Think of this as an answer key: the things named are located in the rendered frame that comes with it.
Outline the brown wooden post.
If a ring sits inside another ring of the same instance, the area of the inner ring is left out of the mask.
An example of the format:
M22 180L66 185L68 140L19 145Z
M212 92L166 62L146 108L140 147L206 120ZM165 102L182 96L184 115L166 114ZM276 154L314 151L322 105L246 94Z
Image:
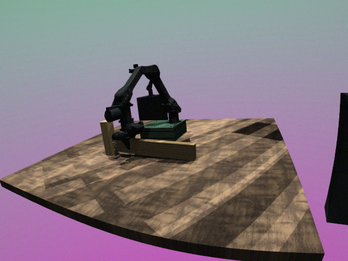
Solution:
M115 149L116 141L112 139L112 135L114 132L114 124L113 122L107 122L106 120L100 122L102 138L105 148L105 153L108 156L114 156L118 153L117 148Z

